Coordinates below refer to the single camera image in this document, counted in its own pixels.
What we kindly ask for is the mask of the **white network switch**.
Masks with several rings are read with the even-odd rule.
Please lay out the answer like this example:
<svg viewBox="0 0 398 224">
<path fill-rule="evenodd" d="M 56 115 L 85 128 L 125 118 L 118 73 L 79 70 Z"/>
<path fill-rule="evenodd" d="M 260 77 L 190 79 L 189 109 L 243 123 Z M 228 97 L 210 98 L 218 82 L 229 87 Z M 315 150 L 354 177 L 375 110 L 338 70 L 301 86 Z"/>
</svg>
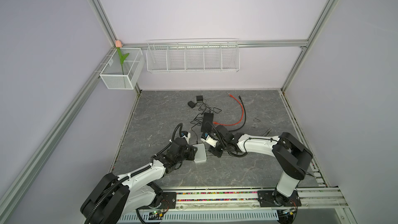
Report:
<svg viewBox="0 0 398 224">
<path fill-rule="evenodd" d="M 196 164 L 199 163 L 204 163 L 207 161 L 207 156 L 206 156 L 206 148 L 204 144 L 195 144 L 193 147 L 197 148 L 197 152 L 194 157 L 194 162 Z"/>
</svg>

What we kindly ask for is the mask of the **black ribbed network switch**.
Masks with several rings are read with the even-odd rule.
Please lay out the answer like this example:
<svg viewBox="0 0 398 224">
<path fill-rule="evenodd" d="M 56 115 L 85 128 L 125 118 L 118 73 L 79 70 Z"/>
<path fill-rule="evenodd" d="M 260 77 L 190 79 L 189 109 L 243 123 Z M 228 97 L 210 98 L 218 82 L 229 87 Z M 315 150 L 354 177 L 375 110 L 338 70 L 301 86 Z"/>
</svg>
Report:
<svg viewBox="0 0 398 224">
<path fill-rule="evenodd" d="M 208 131 L 212 130 L 213 119 L 213 113 L 204 113 L 201 126 L 202 133 L 207 133 Z"/>
</svg>

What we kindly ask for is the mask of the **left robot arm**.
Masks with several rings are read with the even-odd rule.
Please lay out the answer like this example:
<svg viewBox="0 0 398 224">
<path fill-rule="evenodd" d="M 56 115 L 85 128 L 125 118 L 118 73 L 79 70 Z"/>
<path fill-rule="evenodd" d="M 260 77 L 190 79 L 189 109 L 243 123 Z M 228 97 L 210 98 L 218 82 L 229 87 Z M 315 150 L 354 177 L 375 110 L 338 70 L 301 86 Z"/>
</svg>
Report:
<svg viewBox="0 0 398 224">
<path fill-rule="evenodd" d="M 189 133 L 179 123 L 168 145 L 150 162 L 132 172 L 104 175 L 82 204 L 86 224 L 115 224 L 124 214 L 143 206 L 161 205 L 162 189 L 155 181 L 193 161 L 198 149 L 188 143 Z"/>
</svg>

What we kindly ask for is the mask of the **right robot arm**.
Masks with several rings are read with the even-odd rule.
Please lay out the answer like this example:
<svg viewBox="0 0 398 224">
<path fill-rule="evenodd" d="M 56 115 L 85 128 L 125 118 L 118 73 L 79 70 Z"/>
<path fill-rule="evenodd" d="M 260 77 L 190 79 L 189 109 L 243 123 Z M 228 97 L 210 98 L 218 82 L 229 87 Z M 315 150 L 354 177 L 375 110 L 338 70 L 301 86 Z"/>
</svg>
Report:
<svg viewBox="0 0 398 224">
<path fill-rule="evenodd" d="M 202 141 L 209 144 L 208 151 L 220 158 L 224 152 L 232 157 L 243 158 L 249 153 L 274 157 L 283 170 L 273 191 L 259 191 L 261 206 L 299 207 L 297 186 L 306 175 L 313 160 L 313 153 L 292 134 L 284 132 L 279 136 L 253 136 L 232 133 L 222 125 L 203 123 L 205 133 Z"/>
</svg>

